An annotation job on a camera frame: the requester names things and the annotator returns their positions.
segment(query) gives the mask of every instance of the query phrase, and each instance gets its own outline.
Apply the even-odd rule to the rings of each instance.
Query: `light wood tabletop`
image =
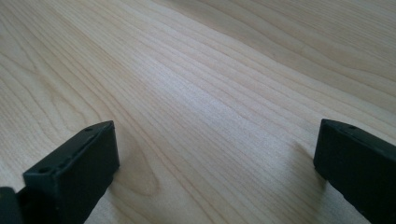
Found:
[[[0,0],[0,186],[114,120],[86,223],[368,223],[321,119],[396,145],[393,0]]]

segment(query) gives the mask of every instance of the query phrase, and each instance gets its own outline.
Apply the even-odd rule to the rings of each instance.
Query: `table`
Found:
[[[312,163],[321,119],[396,144],[389,0],[1,0],[0,186],[114,120],[86,223],[368,223]]]

